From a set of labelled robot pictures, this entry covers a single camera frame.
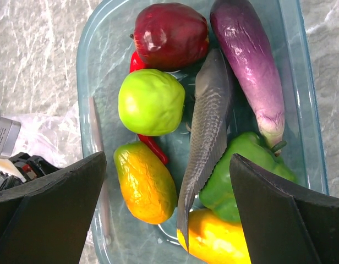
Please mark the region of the green apple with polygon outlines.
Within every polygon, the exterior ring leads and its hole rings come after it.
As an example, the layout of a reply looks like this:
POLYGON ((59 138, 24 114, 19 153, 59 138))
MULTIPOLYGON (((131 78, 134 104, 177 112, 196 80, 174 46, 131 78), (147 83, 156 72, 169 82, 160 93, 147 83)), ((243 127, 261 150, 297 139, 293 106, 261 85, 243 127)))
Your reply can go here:
POLYGON ((171 74, 142 69, 128 74, 118 94, 118 114, 130 131, 145 136, 174 132, 181 123, 185 89, 171 74))

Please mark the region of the clear zip top bag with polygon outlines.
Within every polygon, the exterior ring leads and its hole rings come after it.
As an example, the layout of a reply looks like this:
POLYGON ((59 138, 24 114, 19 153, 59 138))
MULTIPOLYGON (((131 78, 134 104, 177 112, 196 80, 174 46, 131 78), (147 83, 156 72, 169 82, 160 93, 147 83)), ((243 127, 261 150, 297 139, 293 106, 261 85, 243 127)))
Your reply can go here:
POLYGON ((7 118, 21 122, 11 157, 19 152, 39 155, 59 169, 81 159, 78 106, 63 116, 34 113, 7 118))

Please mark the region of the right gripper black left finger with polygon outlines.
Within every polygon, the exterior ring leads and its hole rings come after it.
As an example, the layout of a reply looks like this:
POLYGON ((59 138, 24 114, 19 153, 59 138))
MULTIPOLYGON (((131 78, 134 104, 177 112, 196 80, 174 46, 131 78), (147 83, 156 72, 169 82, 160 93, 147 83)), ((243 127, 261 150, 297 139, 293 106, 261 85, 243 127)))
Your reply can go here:
POLYGON ((0 263, 79 263, 106 165, 100 151, 0 191, 0 263))

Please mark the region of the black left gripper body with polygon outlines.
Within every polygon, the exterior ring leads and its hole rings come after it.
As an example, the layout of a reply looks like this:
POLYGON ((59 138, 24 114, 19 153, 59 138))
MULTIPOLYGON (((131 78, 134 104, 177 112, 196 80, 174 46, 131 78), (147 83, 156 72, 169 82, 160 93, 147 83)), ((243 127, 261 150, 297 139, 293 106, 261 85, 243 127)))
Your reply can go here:
POLYGON ((19 152, 9 159, 0 158, 0 191, 31 182, 59 168, 39 155, 19 152))

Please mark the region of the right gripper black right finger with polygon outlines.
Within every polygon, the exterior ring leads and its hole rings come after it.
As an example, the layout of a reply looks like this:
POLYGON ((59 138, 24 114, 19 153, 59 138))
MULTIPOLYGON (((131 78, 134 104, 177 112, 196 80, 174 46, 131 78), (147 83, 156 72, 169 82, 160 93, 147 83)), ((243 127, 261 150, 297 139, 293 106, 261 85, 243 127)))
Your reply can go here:
POLYGON ((252 263, 339 263, 339 198, 237 153, 229 172, 252 263))

